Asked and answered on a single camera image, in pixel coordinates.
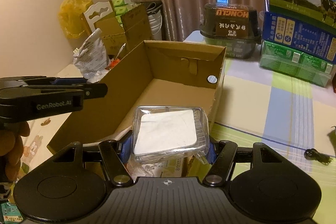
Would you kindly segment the person left hand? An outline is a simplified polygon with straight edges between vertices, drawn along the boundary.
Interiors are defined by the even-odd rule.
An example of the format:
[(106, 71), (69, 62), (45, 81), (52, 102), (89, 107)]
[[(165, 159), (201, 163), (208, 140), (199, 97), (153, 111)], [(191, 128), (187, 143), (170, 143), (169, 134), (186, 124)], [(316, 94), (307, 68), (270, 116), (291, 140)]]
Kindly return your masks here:
[(13, 182), (17, 179), (24, 150), (22, 138), (29, 134), (30, 127), (27, 122), (9, 124), (1, 129), (1, 182)]

